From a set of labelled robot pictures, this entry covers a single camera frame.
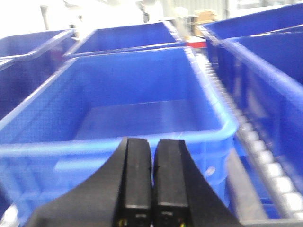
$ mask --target blue storage tote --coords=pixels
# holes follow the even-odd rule
[[[256,35],[303,24],[303,3],[231,18],[200,26],[206,38],[209,61],[221,76],[228,62],[221,56],[224,39]]]
[[[226,40],[232,96],[303,193],[303,33]]]
[[[225,198],[237,123],[188,47],[69,60],[0,121],[0,179],[25,221],[97,170],[123,136],[184,139]]]
[[[185,42],[179,37],[171,23],[163,21],[154,24],[95,30],[83,41],[74,45],[64,57],[69,59],[87,55],[184,45]]]
[[[62,65],[73,34],[47,31],[0,39],[0,119]]]

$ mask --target red object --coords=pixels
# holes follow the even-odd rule
[[[191,46],[193,48],[205,48],[206,47],[206,41],[200,41],[200,42],[187,42],[187,46]]]

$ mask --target plastic crate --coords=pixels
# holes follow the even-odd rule
[[[303,33],[226,40],[238,106],[303,193]]]
[[[188,47],[69,60],[0,121],[0,179],[31,211],[78,185],[121,137],[185,139],[211,186],[225,200],[225,161],[237,123]]]
[[[62,65],[73,34],[47,31],[0,39],[0,119]]]
[[[200,29],[206,39],[209,61],[221,76],[225,65],[229,64],[221,53],[224,39],[257,35],[300,24],[303,24],[303,3],[207,24],[200,26]]]
[[[82,42],[73,46],[65,58],[113,52],[129,52],[184,46],[178,32],[169,21],[155,24],[112,27],[93,31]]]

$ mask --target white wall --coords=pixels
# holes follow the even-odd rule
[[[173,0],[173,2],[176,7],[187,8],[190,15],[195,14],[195,10],[212,9],[218,14],[218,20],[225,19],[225,0]]]
[[[40,0],[40,4],[47,6],[45,15],[49,30],[63,30],[69,28],[69,10],[62,0]]]
[[[256,7],[256,8],[250,8],[250,9],[236,9],[234,11],[229,12],[229,17],[241,17],[244,15],[252,14],[252,13],[258,13],[266,10],[271,9],[277,9],[285,5],[274,5],[274,6],[264,6],[264,7]]]
[[[44,30],[38,0],[0,0],[0,37]]]

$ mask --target cardboard box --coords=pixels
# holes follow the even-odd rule
[[[212,10],[205,10],[205,11],[196,11],[196,15],[198,16],[197,22],[202,21],[215,21],[217,19],[217,14]]]

